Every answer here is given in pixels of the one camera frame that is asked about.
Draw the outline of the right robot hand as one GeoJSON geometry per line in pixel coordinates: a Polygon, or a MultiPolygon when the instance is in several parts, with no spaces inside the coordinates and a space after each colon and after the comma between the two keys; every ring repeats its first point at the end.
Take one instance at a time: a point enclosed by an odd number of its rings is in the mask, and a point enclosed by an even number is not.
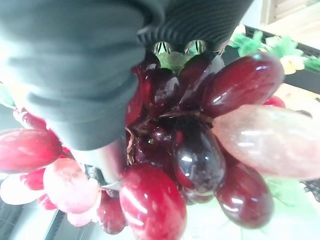
{"type": "Polygon", "coordinates": [[[146,49],[201,40],[220,53],[249,0],[3,0],[0,75],[73,156],[114,185],[125,168],[126,105],[146,49]]]}

